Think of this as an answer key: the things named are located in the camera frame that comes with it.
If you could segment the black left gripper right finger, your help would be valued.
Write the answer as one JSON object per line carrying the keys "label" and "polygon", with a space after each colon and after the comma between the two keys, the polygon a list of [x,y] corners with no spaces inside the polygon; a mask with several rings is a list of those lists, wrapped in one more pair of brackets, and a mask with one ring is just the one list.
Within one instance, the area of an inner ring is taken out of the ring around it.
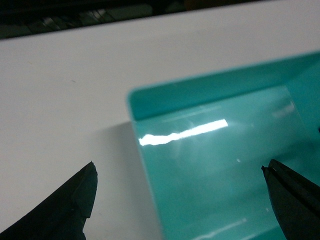
{"label": "black left gripper right finger", "polygon": [[287,240],[320,238],[320,187],[272,159],[261,170],[272,210]]}

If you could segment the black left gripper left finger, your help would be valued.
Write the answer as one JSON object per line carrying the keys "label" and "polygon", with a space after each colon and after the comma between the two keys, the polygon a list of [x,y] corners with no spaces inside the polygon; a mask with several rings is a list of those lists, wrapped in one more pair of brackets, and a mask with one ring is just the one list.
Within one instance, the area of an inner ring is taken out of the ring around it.
{"label": "black left gripper left finger", "polygon": [[98,172],[91,161],[20,220],[0,233],[2,240],[85,240]]}

